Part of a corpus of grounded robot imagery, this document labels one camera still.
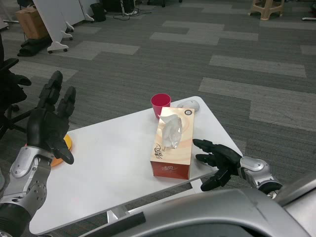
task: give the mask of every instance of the plastic cup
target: plastic cup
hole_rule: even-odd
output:
[[[157,94],[151,99],[156,118],[159,118],[163,107],[170,107],[171,97],[167,94]]]

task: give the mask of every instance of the floor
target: floor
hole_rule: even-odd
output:
[[[13,0],[4,0],[10,12]],[[316,23],[303,22],[310,2],[285,3],[283,17],[248,16],[249,0],[167,0],[128,21],[113,19],[75,27],[67,53],[19,58],[12,71],[28,76],[22,112],[37,104],[41,87],[55,70],[64,87],[77,89],[71,129],[150,108],[165,92],[173,100],[200,96],[242,152],[271,165],[282,182],[316,169]],[[24,37],[19,25],[1,32],[5,55],[16,57]],[[25,136],[9,131],[0,141],[5,176]],[[247,187],[234,177],[225,188]],[[189,189],[147,197],[128,209]],[[106,223],[101,214],[54,231],[79,236]],[[28,231],[24,236],[32,236]]]

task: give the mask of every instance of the chair wheel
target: chair wheel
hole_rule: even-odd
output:
[[[12,105],[12,111],[18,112],[20,110],[18,105]]]

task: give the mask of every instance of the orange plate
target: orange plate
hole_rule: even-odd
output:
[[[71,141],[70,136],[69,136],[68,134],[66,134],[66,136],[64,137],[64,140],[65,140],[65,142],[66,142],[66,144],[67,144],[67,147],[68,147],[69,151],[71,151],[73,142]],[[55,167],[55,166],[61,164],[62,162],[63,162],[62,159],[56,159],[56,158],[54,158],[53,161],[52,161],[52,163],[51,163],[51,167]]]

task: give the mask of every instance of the white computer mouse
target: white computer mouse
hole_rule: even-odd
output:
[[[180,103],[178,108],[188,108],[188,109],[194,109],[195,112],[199,110],[199,104],[195,100],[187,100],[185,102]]]

